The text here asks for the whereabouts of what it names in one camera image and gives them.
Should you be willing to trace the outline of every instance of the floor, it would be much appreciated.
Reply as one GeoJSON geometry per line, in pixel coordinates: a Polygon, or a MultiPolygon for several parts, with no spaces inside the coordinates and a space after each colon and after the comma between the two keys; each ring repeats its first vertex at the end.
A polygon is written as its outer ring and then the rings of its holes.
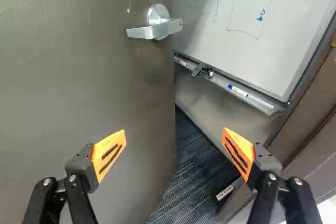
{"type": "Polygon", "coordinates": [[[211,195],[238,171],[179,109],[176,140],[177,172],[145,224],[215,224],[219,206],[211,195]]]}

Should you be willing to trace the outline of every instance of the metal bolt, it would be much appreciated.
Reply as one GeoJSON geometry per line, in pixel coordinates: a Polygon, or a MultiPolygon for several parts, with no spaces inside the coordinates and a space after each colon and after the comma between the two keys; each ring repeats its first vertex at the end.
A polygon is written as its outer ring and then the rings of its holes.
{"type": "Polygon", "coordinates": [[[277,177],[273,173],[270,173],[268,176],[272,180],[277,180],[277,177]]]}
{"type": "Polygon", "coordinates": [[[76,179],[76,176],[75,175],[71,175],[70,178],[69,178],[69,181],[73,182],[75,179],[76,179]]]}
{"type": "Polygon", "coordinates": [[[46,179],[43,181],[43,185],[44,185],[44,186],[47,186],[47,185],[50,184],[50,182],[51,182],[51,179],[50,179],[50,178],[46,178],[46,179]]]}
{"type": "Polygon", "coordinates": [[[302,186],[302,181],[299,178],[294,178],[294,181],[296,184],[298,184],[299,186],[302,186]]]}

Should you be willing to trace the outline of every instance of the marker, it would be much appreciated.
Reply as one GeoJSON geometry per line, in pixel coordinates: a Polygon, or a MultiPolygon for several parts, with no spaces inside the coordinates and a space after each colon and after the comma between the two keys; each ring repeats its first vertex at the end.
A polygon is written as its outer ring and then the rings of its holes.
{"type": "Polygon", "coordinates": [[[242,94],[242,95],[245,96],[245,97],[248,97],[248,95],[249,95],[249,94],[248,94],[247,92],[245,92],[244,90],[241,90],[241,89],[239,89],[239,88],[233,86],[232,84],[228,84],[227,87],[228,87],[229,89],[231,89],[231,90],[237,92],[238,94],[242,94]]]}

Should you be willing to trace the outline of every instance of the door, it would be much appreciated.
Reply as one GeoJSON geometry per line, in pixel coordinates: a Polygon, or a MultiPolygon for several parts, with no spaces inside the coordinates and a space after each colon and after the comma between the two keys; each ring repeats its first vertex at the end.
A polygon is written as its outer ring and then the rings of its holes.
{"type": "Polygon", "coordinates": [[[0,0],[1,223],[20,223],[37,181],[63,178],[84,145],[122,129],[127,146],[92,206],[99,223],[142,223],[153,209],[175,170],[171,39],[126,29],[157,3],[171,10],[171,0],[0,0]]]}

